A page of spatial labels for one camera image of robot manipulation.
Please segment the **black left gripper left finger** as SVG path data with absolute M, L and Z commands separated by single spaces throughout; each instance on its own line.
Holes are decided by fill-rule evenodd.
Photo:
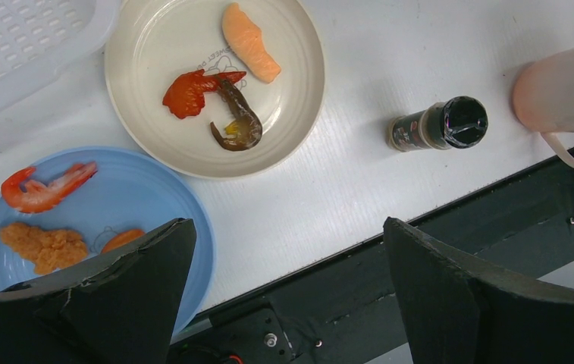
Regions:
M 0 363 L 163 363 L 196 229 L 176 218 L 109 253 L 0 291 Z

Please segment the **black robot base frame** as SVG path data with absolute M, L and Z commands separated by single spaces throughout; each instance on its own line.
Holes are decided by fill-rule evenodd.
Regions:
M 548 282 L 574 263 L 574 169 L 551 158 L 406 222 Z M 198 315 L 169 363 L 411 361 L 384 232 Z

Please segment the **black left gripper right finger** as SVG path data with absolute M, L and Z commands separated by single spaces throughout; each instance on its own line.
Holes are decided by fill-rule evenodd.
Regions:
M 397 218 L 384 244 L 415 363 L 574 363 L 574 289 L 510 271 Z

